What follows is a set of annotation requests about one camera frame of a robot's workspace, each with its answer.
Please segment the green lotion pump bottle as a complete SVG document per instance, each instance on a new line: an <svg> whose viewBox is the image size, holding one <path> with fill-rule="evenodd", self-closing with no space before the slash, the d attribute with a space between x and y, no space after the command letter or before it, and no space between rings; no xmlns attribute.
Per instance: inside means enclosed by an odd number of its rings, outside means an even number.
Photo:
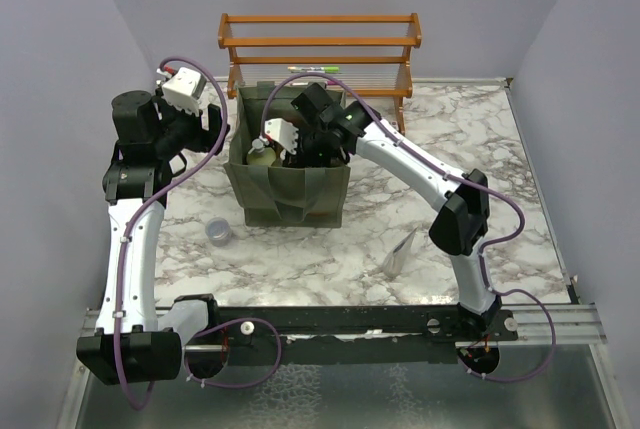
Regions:
<svg viewBox="0 0 640 429"><path fill-rule="evenodd" d="M276 151L263 139L256 138L246 155L248 165L272 166L277 160Z"/></svg>

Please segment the green canvas bag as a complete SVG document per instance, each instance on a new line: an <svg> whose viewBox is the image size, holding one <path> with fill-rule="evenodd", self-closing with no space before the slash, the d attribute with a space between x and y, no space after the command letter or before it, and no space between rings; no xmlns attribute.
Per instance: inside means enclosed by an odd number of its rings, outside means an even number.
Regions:
<svg viewBox="0 0 640 429"><path fill-rule="evenodd" d="M236 90L237 124L229 144L227 177L245 224L252 227L339 228L351 168L334 162L327 168L250 165L246 156L261 133L261 117L271 81Z"/></svg>

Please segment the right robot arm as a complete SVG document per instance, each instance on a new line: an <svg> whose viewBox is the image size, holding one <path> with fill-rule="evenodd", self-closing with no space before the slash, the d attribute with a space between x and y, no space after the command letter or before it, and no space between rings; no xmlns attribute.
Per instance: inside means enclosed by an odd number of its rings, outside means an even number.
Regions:
<svg viewBox="0 0 640 429"><path fill-rule="evenodd" d="M346 107L312 83L291 102L308 125L298 143L305 162L325 162L343 152L382 167L419 194L436 212L429 228L433 244L451 261L458 285L461 332L481 340L496 325L501 299L488 288L480 246L490 216L486 175L468 173L427 154L397 133L377 111L358 101Z"/></svg>

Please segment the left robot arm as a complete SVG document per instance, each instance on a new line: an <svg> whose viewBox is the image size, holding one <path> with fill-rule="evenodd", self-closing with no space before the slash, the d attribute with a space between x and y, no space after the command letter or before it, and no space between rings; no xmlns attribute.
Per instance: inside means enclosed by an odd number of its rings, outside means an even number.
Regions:
<svg viewBox="0 0 640 429"><path fill-rule="evenodd" d="M156 311L156 250L167 193L184 170L170 162L184 150L218 154L228 133L220 107L188 114L159 93L129 91L112 101L117 140L102 187L111 226L104 298L95 330L76 345L79 361L103 384L141 383L177 377L184 347L220 334L211 294L178 297Z"/></svg>

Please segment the silver foil pouch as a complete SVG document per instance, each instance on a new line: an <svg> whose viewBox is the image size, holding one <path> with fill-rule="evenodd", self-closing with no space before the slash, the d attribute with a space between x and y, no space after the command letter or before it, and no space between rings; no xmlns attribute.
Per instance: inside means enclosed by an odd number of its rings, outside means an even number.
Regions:
<svg viewBox="0 0 640 429"><path fill-rule="evenodd" d="M384 276L390 280L395 279L402 271L411 247L417 229L410 231L394 248L387 254L381 268Z"/></svg>

